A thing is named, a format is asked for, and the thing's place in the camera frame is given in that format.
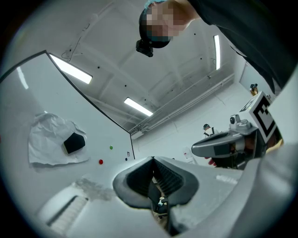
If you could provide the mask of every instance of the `white wall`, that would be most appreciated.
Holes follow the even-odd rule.
[[[230,116],[237,113],[250,98],[250,93],[237,81],[220,89],[182,115],[133,140],[135,158],[165,156],[185,161],[183,148],[186,146],[190,149],[202,139],[205,123],[218,130],[227,130]],[[194,158],[199,165],[209,166],[208,159]]]

